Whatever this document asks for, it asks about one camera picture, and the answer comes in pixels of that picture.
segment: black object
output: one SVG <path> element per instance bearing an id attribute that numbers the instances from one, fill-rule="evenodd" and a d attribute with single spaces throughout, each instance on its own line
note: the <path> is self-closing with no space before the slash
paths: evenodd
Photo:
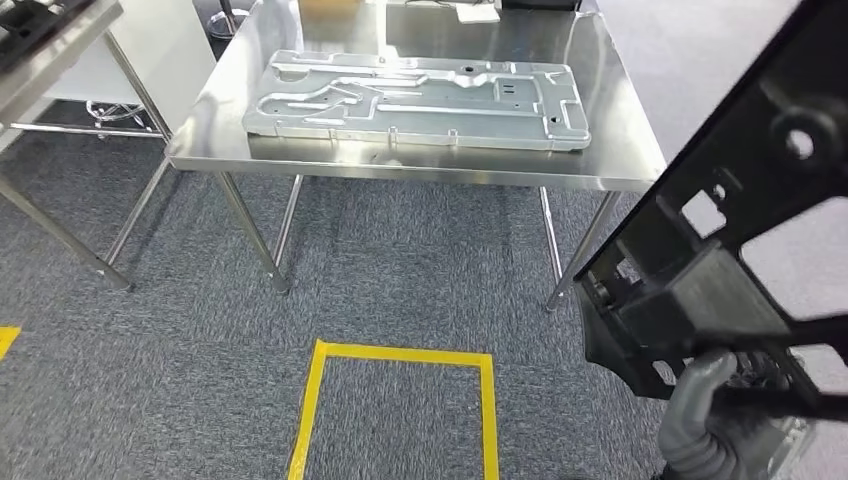
<path id="1" fill-rule="evenodd" d="M 501 7 L 525 10 L 579 10 L 583 0 L 501 0 Z"/>
<path id="2" fill-rule="evenodd" d="M 686 359 L 723 347 L 765 359 L 784 381 L 729 382 L 717 407 L 848 421 L 848 395 L 820 392 L 788 350 L 827 344 L 846 362 L 848 314 L 793 318 L 740 258 L 748 240 L 848 196 L 846 23 L 848 2 L 802 1 L 576 275 L 586 358 L 636 395 L 671 395 L 654 362 L 679 377 Z M 682 213 L 696 195 L 725 217 L 703 237 Z"/>
<path id="3" fill-rule="evenodd" d="M 93 1 L 61 0 L 48 8 L 33 0 L 0 0 L 0 73 L 35 51 Z"/>

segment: yellow floor tape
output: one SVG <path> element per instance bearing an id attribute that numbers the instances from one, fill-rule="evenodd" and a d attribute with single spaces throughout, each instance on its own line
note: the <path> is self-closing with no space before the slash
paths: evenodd
<path id="1" fill-rule="evenodd" d="M 21 333 L 20 327 L 0 327 L 0 360 L 6 356 L 6 352 L 9 351 L 9 347 L 19 333 Z"/>
<path id="2" fill-rule="evenodd" d="M 495 372 L 492 356 L 486 353 L 446 352 L 441 350 L 419 350 L 414 348 L 374 347 L 342 343 L 315 342 L 306 392 L 303 396 L 303 412 L 289 465 L 289 480 L 303 480 L 306 456 L 312 439 L 312 424 L 318 407 L 318 393 L 324 375 L 327 357 L 361 358 L 367 360 L 394 360 L 399 362 L 437 363 L 480 369 L 480 405 L 483 418 L 483 479 L 498 480 L 498 433 L 495 416 Z"/>

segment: robotic hand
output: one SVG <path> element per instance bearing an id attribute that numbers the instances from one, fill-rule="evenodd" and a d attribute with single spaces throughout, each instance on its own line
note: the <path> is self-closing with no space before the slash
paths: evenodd
<path id="1" fill-rule="evenodd" d="M 669 400 L 659 432 L 663 480 L 766 480 L 782 476 L 811 438 L 812 425 L 753 411 L 716 411 L 715 391 L 734 378 L 737 355 L 693 360 Z"/>

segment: table top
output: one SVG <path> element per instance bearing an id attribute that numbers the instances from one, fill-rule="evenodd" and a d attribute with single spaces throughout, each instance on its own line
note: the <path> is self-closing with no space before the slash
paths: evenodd
<path id="1" fill-rule="evenodd" d="M 121 13 L 118 0 L 96 0 L 12 71 L 0 74 L 0 131 L 29 110 Z"/>
<path id="2" fill-rule="evenodd" d="M 250 136 L 241 119 L 278 49 L 564 63 L 592 134 L 582 152 Z M 646 190 L 666 163 L 603 17 L 505 10 L 462 24 L 453 8 L 395 0 L 259 0 L 167 147 L 182 170 Z"/>

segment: white paper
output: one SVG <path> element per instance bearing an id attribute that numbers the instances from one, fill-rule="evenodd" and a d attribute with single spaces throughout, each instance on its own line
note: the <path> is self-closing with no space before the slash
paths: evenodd
<path id="1" fill-rule="evenodd" d="M 495 5 L 492 3 L 457 3 L 456 16 L 460 23 L 496 23 L 501 21 Z"/>

